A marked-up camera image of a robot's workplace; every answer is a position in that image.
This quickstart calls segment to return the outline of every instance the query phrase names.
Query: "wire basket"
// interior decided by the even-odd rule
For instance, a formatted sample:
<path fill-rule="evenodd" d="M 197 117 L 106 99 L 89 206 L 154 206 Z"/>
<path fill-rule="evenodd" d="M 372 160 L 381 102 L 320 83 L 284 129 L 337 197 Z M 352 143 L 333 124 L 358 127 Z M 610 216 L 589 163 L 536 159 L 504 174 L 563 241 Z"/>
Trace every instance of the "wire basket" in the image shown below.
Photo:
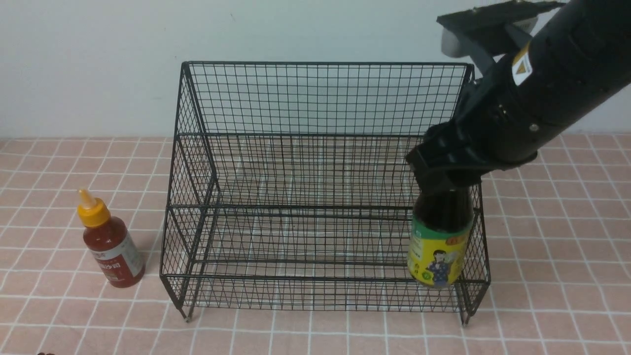
<path fill-rule="evenodd" d="M 458 281 L 406 266 L 404 156 L 448 120 L 469 64 L 182 65 L 160 277 L 196 306 L 476 312 L 490 274 L 480 186 Z"/>

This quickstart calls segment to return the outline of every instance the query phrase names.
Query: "green and yellow label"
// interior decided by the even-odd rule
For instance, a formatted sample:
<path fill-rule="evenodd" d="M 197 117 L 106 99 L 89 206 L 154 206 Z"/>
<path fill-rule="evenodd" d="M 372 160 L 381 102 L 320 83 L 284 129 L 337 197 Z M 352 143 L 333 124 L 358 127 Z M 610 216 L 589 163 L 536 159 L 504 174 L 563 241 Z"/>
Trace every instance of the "green and yellow label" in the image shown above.
<path fill-rule="evenodd" d="M 471 226 L 457 233 L 441 233 L 412 218 L 408 269 L 419 282 L 445 287 L 453 284 L 463 269 Z"/>

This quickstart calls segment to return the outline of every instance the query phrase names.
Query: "robotic arm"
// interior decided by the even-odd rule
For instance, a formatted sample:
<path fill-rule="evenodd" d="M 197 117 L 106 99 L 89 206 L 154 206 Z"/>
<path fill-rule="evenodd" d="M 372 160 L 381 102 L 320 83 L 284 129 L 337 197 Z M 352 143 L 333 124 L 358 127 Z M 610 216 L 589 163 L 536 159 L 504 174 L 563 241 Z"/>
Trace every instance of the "robotic arm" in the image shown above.
<path fill-rule="evenodd" d="M 534 37 L 528 19 L 560 8 Z M 423 193 L 464 188 L 537 150 L 631 83 L 631 0 L 512 1 L 438 18 L 484 74 L 407 156 Z M 493 57 L 505 54 L 497 62 Z"/>

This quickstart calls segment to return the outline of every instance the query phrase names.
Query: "sauce bottle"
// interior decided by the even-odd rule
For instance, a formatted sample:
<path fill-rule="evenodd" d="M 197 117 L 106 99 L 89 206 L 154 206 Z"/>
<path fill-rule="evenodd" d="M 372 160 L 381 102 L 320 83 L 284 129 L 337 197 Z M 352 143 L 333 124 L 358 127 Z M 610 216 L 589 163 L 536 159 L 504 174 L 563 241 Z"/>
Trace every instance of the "sauce bottle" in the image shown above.
<path fill-rule="evenodd" d="M 462 272 L 473 202 L 469 189 L 421 194 L 414 204 L 408 269 L 429 287 L 453 284 Z"/>
<path fill-rule="evenodd" d="M 77 214 L 85 226 L 83 241 L 105 277 L 114 287 L 138 283 L 144 275 L 144 260 L 125 222 L 110 215 L 103 200 L 92 197 L 88 190 L 79 190 L 79 196 Z"/>

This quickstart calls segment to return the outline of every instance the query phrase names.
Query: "red bottle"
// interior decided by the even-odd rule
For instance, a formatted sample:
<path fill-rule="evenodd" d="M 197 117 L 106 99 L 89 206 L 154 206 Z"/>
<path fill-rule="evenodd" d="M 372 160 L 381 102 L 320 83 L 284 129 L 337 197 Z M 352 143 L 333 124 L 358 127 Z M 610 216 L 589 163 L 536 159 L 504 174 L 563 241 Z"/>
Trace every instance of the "red bottle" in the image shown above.
<path fill-rule="evenodd" d="M 79 190 L 79 196 L 77 214 L 86 227 L 83 241 L 101 271 L 114 287 L 137 284 L 143 278 L 145 265 L 125 222 L 110 215 L 103 200 L 92 197 L 88 190 Z"/>

